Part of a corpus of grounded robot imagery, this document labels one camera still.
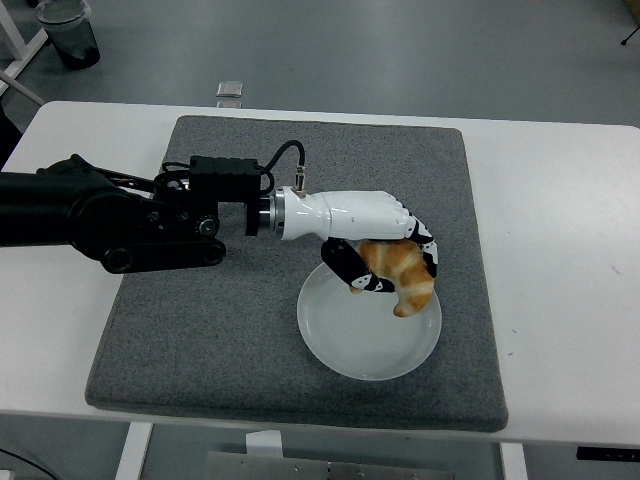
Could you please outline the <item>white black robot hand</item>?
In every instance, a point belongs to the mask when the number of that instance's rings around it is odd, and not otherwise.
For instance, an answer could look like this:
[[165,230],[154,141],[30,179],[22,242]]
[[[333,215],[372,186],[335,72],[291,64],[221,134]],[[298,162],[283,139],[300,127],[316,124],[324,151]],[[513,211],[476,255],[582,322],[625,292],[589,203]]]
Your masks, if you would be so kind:
[[315,234],[324,243],[321,257],[345,284],[372,292],[393,292],[389,280],[366,266],[353,241],[409,240],[418,246],[427,272],[437,274],[434,237],[394,196],[384,191],[333,191],[301,196],[282,187],[271,200],[270,227],[283,240]]

